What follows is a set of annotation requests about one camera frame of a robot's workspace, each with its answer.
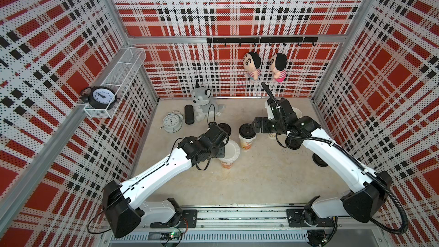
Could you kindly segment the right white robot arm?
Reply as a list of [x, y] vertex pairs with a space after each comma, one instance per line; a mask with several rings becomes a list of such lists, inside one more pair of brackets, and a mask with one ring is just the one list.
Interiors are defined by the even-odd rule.
[[[313, 161], [319, 166], [331, 167], [348, 186], [348, 191], [331, 198], [314, 197], [302, 213], [302, 219], [309, 226], [327, 217], [350, 216], [360, 223], [371, 222], [391, 234], [404, 234], [409, 220], [402, 203], [392, 193], [392, 179], [387, 172], [377, 173], [354, 158], [332, 139], [321, 125], [308, 116], [297, 117], [290, 102], [276, 99], [267, 84], [262, 83], [269, 99], [266, 102], [268, 115], [256, 117], [252, 122], [256, 133], [285, 135], [281, 146], [298, 149], [301, 146], [313, 152]], [[391, 200], [401, 217], [399, 228], [390, 228], [373, 216]]]

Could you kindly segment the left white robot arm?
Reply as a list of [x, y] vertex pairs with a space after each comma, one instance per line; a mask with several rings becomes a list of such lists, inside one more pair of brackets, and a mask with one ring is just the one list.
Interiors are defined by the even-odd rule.
[[139, 225], [161, 224], [176, 227], [183, 219], [182, 209], [173, 198], [147, 202], [147, 198], [173, 177], [213, 158], [224, 158], [232, 129], [226, 123], [212, 122], [206, 133], [178, 139], [169, 155], [138, 176], [104, 187], [103, 211], [115, 238], [121, 238]]

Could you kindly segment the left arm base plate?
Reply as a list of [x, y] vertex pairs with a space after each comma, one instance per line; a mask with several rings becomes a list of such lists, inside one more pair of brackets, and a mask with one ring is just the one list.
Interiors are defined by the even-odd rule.
[[168, 222], [166, 223], [152, 223], [150, 228], [161, 229], [161, 228], [171, 228], [178, 227], [180, 229], [195, 228], [197, 224], [198, 210], [196, 209], [184, 209], [182, 212], [177, 212]]

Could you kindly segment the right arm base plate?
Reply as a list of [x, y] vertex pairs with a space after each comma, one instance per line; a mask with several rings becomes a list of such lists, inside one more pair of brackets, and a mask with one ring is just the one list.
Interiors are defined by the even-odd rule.
[[331, 217], [319, 218], [311, 209], [287, 209], [286, 217], [290, 227], [301, 228], [328, 228], [333, 227], [335, 221]]

